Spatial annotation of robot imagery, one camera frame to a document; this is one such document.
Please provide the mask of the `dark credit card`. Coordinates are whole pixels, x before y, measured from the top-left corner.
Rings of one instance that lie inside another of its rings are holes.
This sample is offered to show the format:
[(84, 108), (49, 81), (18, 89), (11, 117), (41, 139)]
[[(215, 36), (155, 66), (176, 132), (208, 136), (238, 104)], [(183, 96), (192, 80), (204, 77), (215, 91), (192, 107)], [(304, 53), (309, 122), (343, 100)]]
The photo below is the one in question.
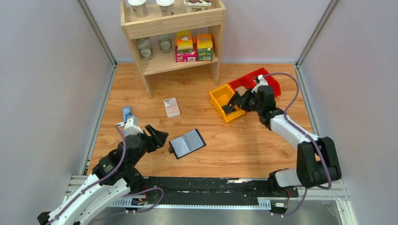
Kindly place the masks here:
[(222, 106), (222, 110), (224, 111), (225, 115), (228, 115), (236, 111), (234, 104), (224, 105)]

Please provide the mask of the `black leather card holder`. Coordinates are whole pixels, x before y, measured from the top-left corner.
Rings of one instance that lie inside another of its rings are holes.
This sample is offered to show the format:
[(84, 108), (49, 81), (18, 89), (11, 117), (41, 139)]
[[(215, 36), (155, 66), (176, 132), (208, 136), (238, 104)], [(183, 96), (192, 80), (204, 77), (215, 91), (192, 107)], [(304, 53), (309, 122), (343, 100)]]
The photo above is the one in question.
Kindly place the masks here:
[(169, 145), (169, 153), (174, 154), (176, 159), (180, 159), (205, 147), (207, 144), (199, 130), (196, 128), (172, 139), (169, 141)]

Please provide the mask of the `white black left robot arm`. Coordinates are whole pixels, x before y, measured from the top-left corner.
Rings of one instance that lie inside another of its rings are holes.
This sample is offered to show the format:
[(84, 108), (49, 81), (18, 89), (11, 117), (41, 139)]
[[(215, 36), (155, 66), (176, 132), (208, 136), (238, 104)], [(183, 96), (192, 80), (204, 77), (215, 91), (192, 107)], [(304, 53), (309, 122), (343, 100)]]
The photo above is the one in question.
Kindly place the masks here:
[(65, 203), (51, 212), (40, 213), (37, 217), (39, 224), (87, 225), (115, 200), (151, 191), (159, 191), (161, 195), (143, 212), (151, 210), (162, 201), (164, 190), (160, 187), (145, 189), (144, 177), (135, 166), (146, 153), (162, 148), (168, 133), (146, 125), (146, 131), (124, 136), (120, 125), (115, 128), (121, 135), (122, 142), (98, 162), (83, 185)]

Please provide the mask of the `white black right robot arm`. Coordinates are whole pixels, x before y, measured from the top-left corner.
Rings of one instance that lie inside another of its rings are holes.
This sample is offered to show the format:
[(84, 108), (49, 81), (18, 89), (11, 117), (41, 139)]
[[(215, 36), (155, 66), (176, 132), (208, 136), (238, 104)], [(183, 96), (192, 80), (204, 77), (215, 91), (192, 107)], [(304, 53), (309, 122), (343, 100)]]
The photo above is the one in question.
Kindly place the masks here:
[(259, 121), (283, 137), (297, 151), (295, 168), (270, 173), (274, 189), (290, 186), (327, 189), (333, 181), (342, 177), (336, 147), (330, 137), (314, 135), (295, 123), (287, 113), (276, 106), (272, 87), (262, 85), (257, 90), (248, 89), (244, 95), (236, 92), (224, 108), (238, 107), (256, 112)]

